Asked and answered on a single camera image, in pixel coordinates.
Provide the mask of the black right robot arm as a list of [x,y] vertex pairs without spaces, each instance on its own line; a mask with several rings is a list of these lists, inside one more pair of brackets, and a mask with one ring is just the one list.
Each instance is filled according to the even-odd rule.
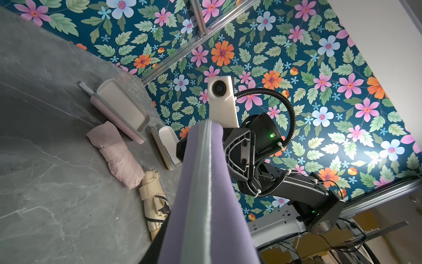
[[298,169],[276,168],[264,161],[267,151],[276,151],[287,142],[266,113],[252,115],[240,125],[220,117],[212,120],[222,125],[223,135],[217,142],[240,192],[290,199],[307,231],[322,234],[332,229],[344,208],[343,199],[327,190],[315,173],[307,177]]

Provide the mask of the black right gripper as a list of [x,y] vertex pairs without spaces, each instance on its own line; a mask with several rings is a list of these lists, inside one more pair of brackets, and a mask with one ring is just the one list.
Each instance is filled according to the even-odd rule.
[[209,119],[194,126],[176,145],[176,157],[187,165],[201,189],[227,192],[234,180],[247,195],[280,195],[290,191],[290,173],[264,162],[280,143],[274,123],[254,115],[239,128],[224,128]]

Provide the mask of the beige black striped umbrella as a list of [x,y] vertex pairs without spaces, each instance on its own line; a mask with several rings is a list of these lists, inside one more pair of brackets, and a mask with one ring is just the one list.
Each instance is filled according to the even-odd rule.
[[154,240],[170,214],[170,204],[162,189],[160,173],[157,170],[145,173],[139,192],[144,204],[148,230]]

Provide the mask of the pink-edged grey case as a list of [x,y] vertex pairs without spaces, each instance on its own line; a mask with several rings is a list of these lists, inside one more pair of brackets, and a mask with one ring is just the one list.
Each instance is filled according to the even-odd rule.
[[148,127],[149,114],[119,82],[106,80],[96,91],[84,82],[79,87],[90,96],[92,105],[130,139],[140,145],[146,141],[142,132]]

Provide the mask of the open white case right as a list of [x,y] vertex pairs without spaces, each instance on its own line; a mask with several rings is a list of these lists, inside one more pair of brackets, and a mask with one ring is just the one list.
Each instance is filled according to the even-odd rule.
[[152,127],[151,134],[154,137],[167,168],[175,170],[182,162],[176,156],[176,147],[179,139],[170,126],[161,128]]

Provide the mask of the pink umbrella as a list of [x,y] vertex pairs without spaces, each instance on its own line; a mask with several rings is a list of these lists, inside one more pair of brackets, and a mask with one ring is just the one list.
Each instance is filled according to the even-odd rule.
[[99,149],[111,174],[124,187],[134,189],[141,184],[145,173],[113,123],[107,121],[91,129],[86,136]]

